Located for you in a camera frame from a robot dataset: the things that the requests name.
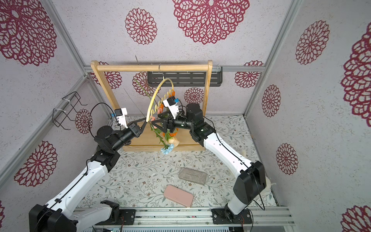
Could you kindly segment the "orange flower with stem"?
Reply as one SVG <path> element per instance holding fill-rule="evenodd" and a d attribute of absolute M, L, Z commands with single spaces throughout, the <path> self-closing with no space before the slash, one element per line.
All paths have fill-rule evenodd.
<path fill-rule="evenodd" d="M 166 133 L 162 133 L 162 136 L 166 139 L 169 139 L 171 137 L 175 137 L 178 134 L 178 129 L 175 129 L 173 132 L 167 131 Z"/>

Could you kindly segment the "blue flower with stem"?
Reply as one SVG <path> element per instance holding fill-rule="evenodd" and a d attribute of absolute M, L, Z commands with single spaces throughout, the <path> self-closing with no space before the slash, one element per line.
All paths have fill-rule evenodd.
<path fill-rule="evenodd" d="M 163 98 L 160 99 L 159 103 L 157 103 L 155 105 L 155 107 L 153 108 L 153 104 L 154 104 L 154 101 L 157 97 L 157 93 L 159 92 L 160 88 L 162 87 L 162 85 L 165 83 L 165 81 L 170 81 L 171 83 L 171 86 L 172 88 L 166 92 L 166 94 L 164 95 Z M 164 147 L 160 150 L 164 155 L 167 155 L 169 154 L 170 152 L 173 151 L 173 149 L 175 148 L 173 145 L 169 145 L 167 144 L 165 141 L 164 141 L 164 138 L 159 134 L 159 132 L 157 131 L 157 129 L 155 129 L 152 125 L 151 125 L 151 122 L 150 122 L 150 117 L 153 116 L 154 112 L 156 110 L 158 110 L 160 108 L 160 105 L 163 103 L 164 101 L 164 98 L 169 98 L 171 97 L 171 93 L 172 91 L 174 91 L 174 84 L 173 82 L 167 78 L 167 79 L 164 79 L 158 86 L 157 86 L 157 89 L 155 90 L 155 93 L 154 95 L 151 97 L 148 92 L 144 89 L 144 87 L 140 84 L 140 82 L 138 80 L 135 81 L 140 87 L 141 89 L 145 92 L 145 94 L 150 98 L 150 103 L 149 103 L 149 106 L 148 106 L 148 110 L 147 110 L 147 115 L 146 115 L 146 121 L 149 123 L 150 125 L 150 128 L 151 128 L 151 131 L 153 131 L 156 135 L 156 137 L 159 139 L 159 143 L 160 144 L 163 144 Z"/>

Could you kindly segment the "peach rose with stem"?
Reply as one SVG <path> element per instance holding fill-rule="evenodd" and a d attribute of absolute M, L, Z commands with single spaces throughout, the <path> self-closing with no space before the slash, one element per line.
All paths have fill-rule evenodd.
<path fill-rule="evenodd" d="M 167 141 L 168 144 L 173 145 L 174 147 L 177 147 L 180 143 L 175 137 L 170 137 Z"/>

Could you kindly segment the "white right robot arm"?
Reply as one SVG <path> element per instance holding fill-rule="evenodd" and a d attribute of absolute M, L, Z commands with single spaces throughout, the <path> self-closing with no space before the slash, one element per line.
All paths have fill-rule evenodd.
<path fill-rule="evenodd" d="M 185 110 L 178 105 L 168 107 L 151 125 L 163 133 L 174 132 L 176 128 L 189 130 L 192 139 L 216 155 L 236 177 L 233 187 L 233 198 L 225 206 L 225 217 L 237 218 L 267 187 L 265 168 L 260 161 L 251 161 L 230 145 L 217 133 L 211 120 L 206 120 L 200 105 L 188 104 Z"/>

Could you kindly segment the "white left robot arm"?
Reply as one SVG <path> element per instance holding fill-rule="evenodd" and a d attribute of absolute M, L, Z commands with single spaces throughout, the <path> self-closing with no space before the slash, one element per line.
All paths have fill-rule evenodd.
<path fill-rule="evenodd" d="M 147 125 L 146 119 L 131 122 L 122 130 L 110 126 L 98 129 L 96 153 L 87 160 L 84 170 L 57 196 L 45 205 L 36 205 L 29 212 L 31 232 L 81 232 L 98 223 L 116 224 L 122 221 L 119 205 L 109 200 L 101 201 L 81 213 L 75 213 L 80 201 L 94 185 L 108 174 L 120 158 L 119 150 L 140 137 Z"/>

